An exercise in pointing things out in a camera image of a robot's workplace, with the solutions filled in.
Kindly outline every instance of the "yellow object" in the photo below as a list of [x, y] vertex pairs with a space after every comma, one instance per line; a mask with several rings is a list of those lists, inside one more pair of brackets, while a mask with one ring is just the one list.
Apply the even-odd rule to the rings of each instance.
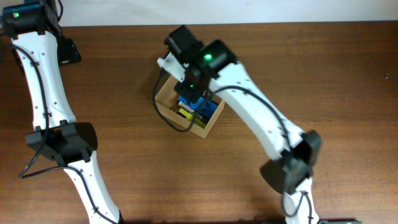
[[[186, 117], [187, 120], [192, 121], [193, 119], [193, 114], [189, 113], [188, 111], [184, 110], [183, 108], [180, 108], [178, 112]], [[197, 126], [201, 128], [205, 128], [206, 124], [201, 122], [198, 118], [195, 118], [194, 122]]]

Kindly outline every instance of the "white wall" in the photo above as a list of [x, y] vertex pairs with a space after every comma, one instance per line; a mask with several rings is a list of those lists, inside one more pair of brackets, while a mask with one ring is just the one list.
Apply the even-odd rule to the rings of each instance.
[[[0, 0], [0, 6], [22, 0]], [[62, 26], [398, 20], [398, 0], [63, 0]]]

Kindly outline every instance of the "wire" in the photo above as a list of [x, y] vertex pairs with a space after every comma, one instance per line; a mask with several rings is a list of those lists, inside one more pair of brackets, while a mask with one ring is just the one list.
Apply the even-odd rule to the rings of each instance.
[[92, 196], [90, 194], [90, 191], [88, 190], [87, 183], [86, 183], [83, 175], [81, 174], [81, 172], [78, 171], [77, 169], [72, 168], [72, 167], [62, 167], [62, 166], [60, 166], [60, 167], [52, 167], [52, 168], [40, 170], [40, 171], [31, 173], [31, 174], [24, 175], [30, 169], [30, 167], [34, 164], [34, 162], [37, 160], [37, 158], [40, 156], [41, 151], [43, 150], [43, 148], [45, 147], [45, 145], [47, 143], [47, 139], [49, 137], [49, 113], [48, 113], [48, 109], [47, 109], [47, 101], [45, 99], [43, 81], [42, 81], [42, 77], [40, 75], [40, 71], [39, 71], [39, 68], [38, 68], [37, 64], [35, 63], [33, 58], [24, 49], [14, 45], [14, 44], [9, 44], [9, 45], [6, 45], [6, 46], [3, 47], [3, 50], [0, 53], [0, 63], [2, 62], [4, 54], [5, 54], [5, 51], [7, 49], [16, 49], [19, 52], [21, 52], [22, 54], [24, 54], [30, 60], [31, 65], [34, 67], [34, 69], [36, 71], [37, 79], [39, 81], [40, 92], [41, 92], [41, 95], [42, 95], [42, 101], [43, 101], [43, 106], [44, 106], [44, 115], [45, 115], [45, 132], [44, 132], [44, 138], [42, 140], [42, 143], [40, 144], [39, 149], [37, 150], [35, 156], [29, 161], [29, 163], [25, 167], [25, 169], [18, 175], [18, 178], [19, 179], [26, 179], [26, 178], [34, 177], [34, 176], [37, 176], [37, 175], [40, 175], [40, 174], [43, 174], [43, 173], [46, 173], [46, 172], [50, 172], [50, 171], [53, 171], [53, 170], [60, 170], [60, 169], [73, 170], [79, 175], [79, 177], [81, 178], [81, 181], [83, 182], [83, 185], [85, 187], [88, 199], [90, 200], [91, 206], [93, 207], [94, 213], [97, 213], [100, 217], [104, 218], [106, 221], [108, 221], [108, 222], [110, 222], [112, 224], [117, 224], [116, 222], [110, 220], [108, 217], [104, 216], [98, 210], [97, 206], [95, 206], [93, 198], [92, 198]]
[[58, 16], [58, 22], [60, 22], [62, 19], [62, 16], [63, 16], [63, 4], [62, 4], [61, 0], [58, 0], [58, 3], [60, 4], [60, 8], [61, 8], [60, 15]]
[[32, 165], [37, 160], [37, 158], [39, 158], [40, 153], [42, 152], [42, 150], [44, 149], [44, 147], [47, 143], [47, 139], [49, 138], [49, 111], [47, 109], [47, 100], [45, 99], [45, 92], [44, 92], [42, 77], [40, 76], [40, 71], [39, 71], [39, 68], [38, 68], [36, 62], [24, 49], [14, 45], [14, 44], [9, 44], [3, 48], [3, 50], [0, 54], [0, 63], [2, 62], [4, 53], [7, 49], [16, 49], [20, 53], [24, 54], [30, 60], [30, 64], [34, 67], [36, 75], [37, 75], [37, 79], [39, 81], [40, 93], [42, 95], [42, 103], [43, 103], [43, 107], [44, 107], [44, 118], [45, 118], [44, 138], [43, 138], [42, 143], [40, 144], [35, 156], [29, 161], [29, 163], [26, 165], [25, 169], [18, 175], [18, 178], [21, 179], [23, 177], [23, 175], [30, 169], [30, 167], [32, 167]]
[[167, 118], [165, 118], [165, 116], [162, 115], [162, 113], [159, 111], [157, 105], [156, 105], [156, 91], [158, 89], [159, 83], [162, 80], [163, 77], [165, 77], [166, 71], [164, 70], [164, 68], [162, 68], [160, 70], [160, 75], [159, 75], [159, 79], [157, 80], [155, 87], [154, 87], [154, 91], [152, 92], [152, 102], [154, 104], [155, 110], [157, 112], [157, 114], [160, 116], [160, 118], [162, 118], [162, 120], [164, 120], [170, 127], [172, 127], [174, 130], [180, 132], [180, 133], [186, 133], [189, 130], [191, 130], [193, 124], [195, 123], [195, 118], [197, 117], [197, 115], [199, 114], [199, 111], [201, 111], [203, 109], [203, 107], [206, 105], [208, 98], [206, 97], [205, 100], [199, 105], [198, 109], [194, 112], [193, 114], [193, 119], [191, 120], [191, 123], [189, 124], [189, 126], [185, 129], [179, 129], [177, 128], [174, 124], [172, 124], [170, 121], [167, 120]]
[[[212, 93], [211, 96], [210, 96], [210, 98], [212, 98], [215, 94], [217, 94], [217, 93], [219, 93], [219, 92], [221, 92], [221, 91], [223, 91], [223, 90], [228, 90], [228, 89], [241, 90], [241, 91], [243, 91], [245, 94], [248, 94], [248, 95], [253, 96], [255, 99], [259, 100], [262, 104], [264, 104], [264, 105], [272, 112], [272, 114], [277, 118], [279, 124], [282, 126], [282, 130], [283, 130], [283, 133], [284, 133], [283, 137], [284, 137], [285, 140], [286, 140], [286, 143], [287, 143], [287, 145], [288, 145], [288, 147], [289, 147], [289, 150], [291, 150], [291, 145], [290, 145], [290, 139], [289, 139], [289, 136], [288, 136], [288, 132], [287, 132], [287, 129], [286, 129], [285, 124], [283, 123], [282, 119], [280, 118], [280, 116], [278, 115], [278, 113], [276, 112], [276, 110], [275, 110], [268, 102], [266, 102], [263, 98], [261, 98], [260, 96], [256, 95], [255, 93], [253, 93], [251, 90], [248, 90], [248, 89], [243, 88], [243, 87], [241, 87], [241, 86], [233, 86], [233, 85], [231, 85], [231, 86], [224, 86], [224, 87], [222, 87], [222, 88], [216, 90], [214, 93]], [[288, 179], [287, 177], [288, 177], [289, 175], [290, 175], [290, 174], [286, 175], [286, 177], [285, 177], [285, 184], [284, 184], [285, 186], [287, 186], [286, 180]], [[284, 215], [285, 215], [286, 217], [290, 217], [290, 218], [291, 218], [291, 217], [294, 217], [294, 216], [297, 214], [297, 212], [299, 211], [299, 208], [300, 208], [300, 206], [301, 206], [301, 203], [302, 203], [303, 198], [306, 197], [306, 198], [307, 198], [307, 202], [308, 202], [308, 206], [309, 206], [309, 210], [310, 210], [310, 211], [309, 211], [309, 216], [308, 216], [308, 224], [311, 224], [311, 220], [312, 220], [312, 218], [313, 218], [313, 217], [312, 217], [312, 206], [311, 206], [310, 198], [309, 198], [309, 196], [308, 196], [308, 192], [306, 192], [306, 191], [301, 191], [302, 195], [301, 195], [300, 201], [299, 201], [298, 206], [297, 206], [297, 208], [295, 209], [295, 211], [294, 211], [293, 214], [288, 214], [288, 213], [286, 212], [285, 205], [284, 205], [284, 197], [285, 197], [285, 193], [284, 193], [284, 192], [282, 193], [282, 203], [281, 203], [281, 205], [282, 205], [282, 211], [283, 211]]]
[[27, 174], [27, 175], [23, 176], [22, 179], [26, 179], [26, 178], [29, 178], [29, 177], [34, 177], [34, 176], [36, 176], [36, 175], [40, 175], [40, 174], [43, 174], [43, 173], [46, 173], [46, 172], [50, 172], [50, 171], [54, 171], [54, 170], [60, 170], [60, 169], [75, 171], [76, 174], [79, 175], [81, 181], [83, 182], [83, 185], [84, 185], [84, 187], [85, 187], [85, 190], [86, 190], [88, 199], [90, 200], [91, 206], [93, 207], [94, 213], [97, 213], [100, 217], [104, 218], [106, 221], [108, 221], [108, 222], [110, 222], [110, 223], [112, 223], [112, 224], [117, 224], [116, 222], [112, 221], [112, 220], [109, 219], [108, 217], [104, 216], [104, 215], [98, 210], [97, 206], [95, 206], [95, 204], [94, 204], [93, 197], [91, 196], [90, 191], [88, 190], [88, 186], [87, 186], [87, 183], [86, 183], [85, 178], [83, 177], [83, 174], [81, 174], [80, 171], [78, 171], [77, 169], [75, 169], [75, 168], [73, 168], [73, 167], [62, 167], [62, 166], [60, 166], [60, 167], [51, 167], [51, 168], [47, 168], [47, 169], [44, 169], [44, 170], [40, 170], [40, 171], [31, 173], [31, 174]]
[[[158, 112], [159, 116], [160, 116], [169, 126], [171, 126], [172, 128], [174, 128], [175, 130], [177, 130], [177, 131], [179, 131], [179, 132], [187, 132], [187, 131], [189, 131], [190, 128], [192, 127], [193, 122], [191, 122], [191, 125], [190, 125], [187, 129], [179, 130], [179, 129], [177, 129], [173, 124], [171, 124], [169, 121], [167, 121], [167, 119], [166, 119], [164, 116], [161, 115], [161, 113], [159, 112], [159, 110], [158, 110], [157, 107], [156, 107], [156, 103], [155, 103], [155, 91], [156, 91], [156, 89], [157, 89], [157, 87], [158, 87], [158, 85], [159, 85], [159, 83], [160, 83], [161, 78], [165, 75], [165, 73], [166, 73], [166, 71], [162, 68], [161, 71], [160, 71], [160, 78], [159, 78], [158, 82], [157, 82], [156, 85], [155, 85], [154, 95], [153, 95], [153, 101], [154, 101], [155, 109], [156, 109], [156, 111]], [[254, 97], [255, 99], [259, 100], [264, 106], [266, 106], [266, 107], [271, 111], [271, 113], [276, 117], [276, 119], [278, 120], [280, 126], [282, 127], [282, 131], [283, 131], [283, 135], [282, 135], [282, 136], [285, 138], [287, 147], [288, 147], [289, 150], [291, 151], [291, 145], [290, 145], [290, 139], [289, 139], [288, 131], [287, 131], [287, 129], [286, 129], [286, 126], [285, 126], [284, 122], [282, 121], [282, 118], [280, 118], [280, 116], [278, 115], [278, 112], [276, 112], [276, 110], [274, 109], [274, 107], [272, 107], [272, 106], [271, 106], [268, 102], [266, 102], [263, 98], [261, 98], [260, 96], [258, 96], [258, 95], [255, 94], [255, 93], [253, 93], [251, 90], [248, 90], [248, 89], [243, 88], [243, 87], [241, 87], [241, 86], [234, 86], [234, 85], [224, 86], [224, 87], [222, 87], [222, 88], [220, 88], [220, 89], [214, 91], [209, 97], [206, 97], [206, 101], [208, 101], [209, 99], [212, 99], [217, 93], [219, 93], [219, 92], [221, 92], [221, 91], [224, 91], [224, 90], [230, 90], [230, 89], [241, 90], [241, 91], [244, 92], [244, 94], [251, 95], [251, 96]], [[282, 193], [282, 199], [281, 199], [281, 200], [282, 200], [281, 206], [282, 206], [282, 211], [283, 211], [284, 215], [285, 215], [286, 217], [294, 217], [294, 216], [297, 214], [297, 212], [299, 211], [299, 208], [300, 208], [300, 206], [301, 206], [301, 203], [302, 203], [303, 198], [306, 197], [306, 198], [307, 198], [307, 202], [308, 202], [308, 206], [309, 206], [309, 210], [310, 210], [309, 216], [308, 216], [308, 223], [311, 224], [311, 219], [312, 219], [313, 217], [312, 217], [311, 201], [310, 201], [310, 199], [309, 199], [308, 192], [305, 192], [305, 191], [304, 191], [304, 192], [301, 192], [302, 195], [301, 195], [300, 201], [299, 201], [298, 206], [297, 206], [297, 208], [295, 209], [295, 211], [294, 211], [293, 214], [288, 214], [288, 213], [286, 212], [285, 205], [284, 205], [284, 198], [285, 198], [285, 193], [284, 193], [284, 192]]]
[[285, 127], [285, 124], [284, 124], [284, 122], [282, 121], [282, 118], [280, 118], [280, 116], [278, 115], [278, 112], [276, 112], [276, 110], [275, 110], [267, 101], [265, 101], [263, 98], [261, 98], [261, 97], [258, 96], [257, 94], [253, 93], [251, 90], [248, 90], [248, 89], [243, 88], [243, 87], [241, 87], [241, 86], [234, 86], [234, 85], [224, 86], [224, 87], [221, 87], [220, 89], [214, 91], [214, 92], [211, 94], [210, 98], [213, 98], [215, 94], [217, 94], [217, 93], [219, 93], [219, 92], [221, 92], [221, 91], [230, 90], [230, 89], [241, 90], [241, 91], [244, 92], [244, 94], [248, 94], [248, 95], [253, 96], [255, 99], [257, 99], [258, 101], [260, 101], [264, 106], [266, 106], [266, 107], [271, 111], [271, 113], [275, 116], [275, 118], [278, 120], [278, 123], [279, 123], [280, 126], [282, 127], [282, 131], [283, 131], [283, 133], [284, 133], [284, 134], [282, 135], [282, 137], [285, 138], [286, 144], [287, 144], [287, 146], [289, 147], [289, 150], [290, 150], [290, 148], [291, 148], [291, 146], [290, 146], [290, 139], [289, 139], [289, 135], [288, 135], [287, 129], [286, 129], [286, 127]]

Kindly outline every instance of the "cardboard box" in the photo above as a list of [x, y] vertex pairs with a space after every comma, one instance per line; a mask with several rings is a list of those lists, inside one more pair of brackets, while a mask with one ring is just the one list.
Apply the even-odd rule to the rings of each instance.
[[[178, 94], [176, 91], [174, 91], [175, 84], [177, 84], [177, 80], [173, 76], [170, 76], [163, 85], [163, 87], [160, 89], [160, 91], [156, 94], [156, 105], [163, 116], [174, 121], [180, 126], [187, 128], [189, 127], [189, 124], [191, 122], [174, 112], [177, 108], [179, 108], [179, 105], [177, 104]], [[206, 128], [201, 128], [194, 124], [191, 129], [191, 132], [199, 135], [202, 138], [206, 138], [210, 129], [216, 122], [218, 116], [224, 109], [224, 100], [222, 100], [218, 96], [215, 96], [212, 100], [218, 103], [218, 107], [213, 116], [210, 118], [209, 122], [207, 123]]]

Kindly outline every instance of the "black joint cover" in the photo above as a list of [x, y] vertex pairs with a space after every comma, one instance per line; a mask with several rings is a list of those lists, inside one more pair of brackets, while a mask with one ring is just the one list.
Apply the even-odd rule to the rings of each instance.
[[321, 136], [314, 130], [301, 135], [303, 141], [293, 149], [293, 156], [303, 160], [310, 166], [314, 166], [322, 144]]
[[58, 42], [58, 65], [69, 65], [81, 62], [81, 56], [75, 43], [64, 36], [57, 38]]
[[289, 156], [277, 162], [269, 160], [260, 168], [260, 173], [276, 192], [282, 194], [286, 191], [292, 195], [305, 178], [312, 176], [312, 168], [304, 161]]
[[[27, 145], [35, 151], [43, 141], [45, 130], [26, 134]], [[94, 127], [90, 123], [70, 123], [49, 129], [49, 137], [41, 154], [64, 166], [71, 162], [90, 161], [91, 153], [97, 150], [98, 142]]]

